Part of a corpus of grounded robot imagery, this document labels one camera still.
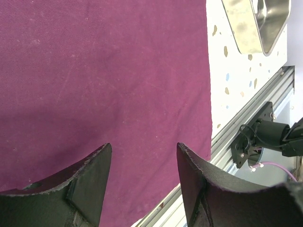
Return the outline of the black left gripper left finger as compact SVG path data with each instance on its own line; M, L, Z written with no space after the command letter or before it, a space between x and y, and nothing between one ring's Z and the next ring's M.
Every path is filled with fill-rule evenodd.
M111 166L107 143L23 189L0 193L2 227L97 227Z

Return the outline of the stainless steel tray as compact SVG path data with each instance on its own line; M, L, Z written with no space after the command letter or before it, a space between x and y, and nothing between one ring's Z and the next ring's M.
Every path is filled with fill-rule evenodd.
M241 54L269 56L291 13L290 0L223 0L232 34Z

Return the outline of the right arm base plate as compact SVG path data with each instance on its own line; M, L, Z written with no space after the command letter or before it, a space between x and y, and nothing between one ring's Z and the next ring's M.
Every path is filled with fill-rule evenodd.
M266 102L249 123L239 127L238 135L231 143L232 159L238 169L244 164L253 166L260 161L263 148L256 145L256 132L261 121L273 121L272 102Z

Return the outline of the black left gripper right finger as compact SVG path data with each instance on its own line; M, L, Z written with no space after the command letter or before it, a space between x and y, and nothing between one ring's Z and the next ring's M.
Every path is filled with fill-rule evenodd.
M237 178L177 144L183 204L189 227L301 227L303 184L272 187Z

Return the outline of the purple cloth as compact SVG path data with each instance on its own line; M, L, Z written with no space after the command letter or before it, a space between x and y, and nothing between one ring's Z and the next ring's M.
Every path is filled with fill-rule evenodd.
M204 0L3 0L0 188L21 188L101 145L100 225L129 227L179 182L182 142L210 157Z

